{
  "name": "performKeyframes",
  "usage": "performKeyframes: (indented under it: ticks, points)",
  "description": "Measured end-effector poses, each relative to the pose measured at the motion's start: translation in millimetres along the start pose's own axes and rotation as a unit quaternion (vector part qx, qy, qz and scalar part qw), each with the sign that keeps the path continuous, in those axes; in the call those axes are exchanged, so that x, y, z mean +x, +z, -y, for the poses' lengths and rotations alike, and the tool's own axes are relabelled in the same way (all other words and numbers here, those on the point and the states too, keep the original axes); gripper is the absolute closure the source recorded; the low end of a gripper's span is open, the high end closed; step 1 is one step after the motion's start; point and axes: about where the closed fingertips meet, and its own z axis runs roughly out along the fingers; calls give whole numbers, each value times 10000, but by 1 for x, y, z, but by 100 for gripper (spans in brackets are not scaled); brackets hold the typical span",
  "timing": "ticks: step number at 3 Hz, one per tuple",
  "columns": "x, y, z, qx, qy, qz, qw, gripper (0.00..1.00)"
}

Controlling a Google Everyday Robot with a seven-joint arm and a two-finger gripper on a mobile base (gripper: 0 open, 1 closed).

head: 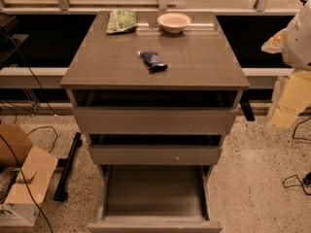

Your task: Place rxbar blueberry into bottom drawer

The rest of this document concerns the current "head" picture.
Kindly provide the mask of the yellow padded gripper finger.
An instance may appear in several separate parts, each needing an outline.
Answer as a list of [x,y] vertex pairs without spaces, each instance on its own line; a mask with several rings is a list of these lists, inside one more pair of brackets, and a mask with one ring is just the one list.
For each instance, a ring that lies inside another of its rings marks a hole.
[[270,37],[261,46],[261,50],[267,53],[271,53],[271,54],[283,52],[286,49],[286,46],[285,46],[286,33],[287,33],[286,28],[278,31],[275,35]]

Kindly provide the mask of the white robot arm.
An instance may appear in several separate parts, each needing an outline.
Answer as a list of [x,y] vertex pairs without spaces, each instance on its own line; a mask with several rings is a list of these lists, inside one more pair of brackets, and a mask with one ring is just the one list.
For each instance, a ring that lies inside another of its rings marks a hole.
[[305,0],[287,27],[267,40],[261,50],[281,53],[283,62],[294,69],[274,85],[267,130],[277,134],[289,129],[311,104],[311,0]]

